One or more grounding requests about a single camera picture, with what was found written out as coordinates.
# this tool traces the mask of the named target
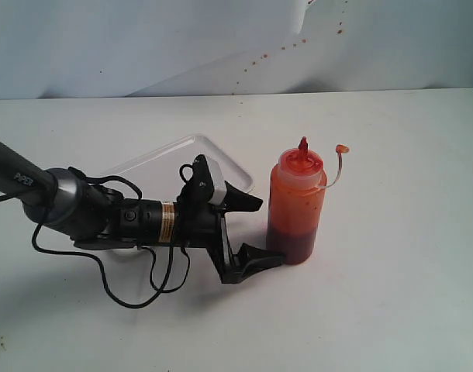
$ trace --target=white table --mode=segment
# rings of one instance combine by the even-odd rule
[[[0,140],[42,168],[98,174],[191,133],[266,200],[271,167],[301,136],[330,175],[335,145],[350,147],[312,257],[225,286],[192,250],[182,290],[132,311],[106,297],[94,263],[34,252],[34,224],[8,201],[0,371],[473,370],[472,89],[0,101]],[[262,244],[265,221],[265,207],[233,218],[232,243]],[[49,230],[40,242],[71,248]],[[147,256],[105,258],[116,292],[148,296]]]

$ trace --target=squeeze bottle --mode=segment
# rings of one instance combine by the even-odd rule
[[[338,145],[336,151],[337,177],[329,185],[323,161],[305,137],[280,156],[271,172],[266,249],[285,253],[286,264],[300,264],[312,253],[325,191],[338,181],[348,147]]]

